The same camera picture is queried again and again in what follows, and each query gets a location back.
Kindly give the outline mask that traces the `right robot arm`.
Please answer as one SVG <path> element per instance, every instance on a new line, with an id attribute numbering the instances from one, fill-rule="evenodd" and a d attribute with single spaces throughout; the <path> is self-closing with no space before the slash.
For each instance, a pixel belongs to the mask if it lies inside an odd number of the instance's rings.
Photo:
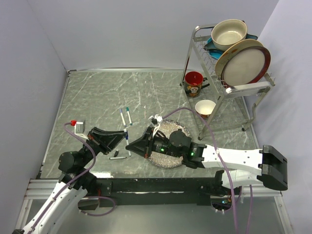
<path id="1" fill-rule="evenodd" d="M 218 194 L 225 194 L 230 188 L 257 184 L 276 191 L 288 189 L 287 159 L 271 145 L 255 150 L 215 148 L 193 142 L 181 129 L 166 137 L 148 127 L 126 149 L 144 158 L 152 153 L 180 157 L 181 163 L 192 169 L 222 168 L 222 177 L 213 182 Z"/>

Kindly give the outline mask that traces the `white pen light blue tip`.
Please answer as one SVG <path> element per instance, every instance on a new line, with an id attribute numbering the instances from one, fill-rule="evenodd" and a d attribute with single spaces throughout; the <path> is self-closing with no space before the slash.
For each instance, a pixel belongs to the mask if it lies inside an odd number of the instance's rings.
<path id="1" fill-rule="evenodd" d="M 123 111 L 122 111 L 121 108 L 119 109 L 119 111 L 120 111 L 120 116 L 121 116 L 121 119 L 122 119 L 123 126 L 126 128 L 127 124 L 126 124 L 126 121 L 125 121 L 125 118 L 124 118 L 124 115 L 123 115 Z"/>

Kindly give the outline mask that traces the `white pen dark blue tip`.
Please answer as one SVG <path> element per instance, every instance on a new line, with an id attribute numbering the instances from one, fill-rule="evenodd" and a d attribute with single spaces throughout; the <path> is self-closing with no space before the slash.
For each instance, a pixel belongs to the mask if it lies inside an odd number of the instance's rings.
<path id="1" fill-rule="evenodd" d="M 126 156 L 119 156 L 119 157 L 110 157 L 109 160 L 122 160 L 122 159 L 126 159 Z"/>

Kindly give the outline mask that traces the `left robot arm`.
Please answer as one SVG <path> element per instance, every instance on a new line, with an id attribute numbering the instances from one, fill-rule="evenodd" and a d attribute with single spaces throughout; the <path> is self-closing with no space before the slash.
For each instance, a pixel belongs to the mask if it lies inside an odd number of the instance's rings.
<path id="1" fill-rule="evenodd" d="M 64 218 L 86 195 L 100 198 L 97 177 L 90 173 L 99 153 L 109 154 L 128 137 L 125 130 L 104 131 L 92 128 L 87 135 L 77 130 L 77 122 L 65 123 L 65 131 L 83 144 L 79 151 L 62 153 L 59 157 L 61 176 L 37 214 L 15 234 L 56 234 Z"/>

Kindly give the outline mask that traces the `white pen teal tip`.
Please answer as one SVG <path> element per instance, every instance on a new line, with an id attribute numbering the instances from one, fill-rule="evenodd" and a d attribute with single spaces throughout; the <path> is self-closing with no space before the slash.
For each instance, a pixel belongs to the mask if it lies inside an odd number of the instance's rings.
<path id="1" fill-rule="evenodd" d="M 130 124 L 130 126 L 132 126 L 133 122 L 132 122 L 132 118 L 131 118 L 129 107 L 126 107 L 126 113 L 127 113 L 127 116 L 128 116 L 129 124 Z"/>

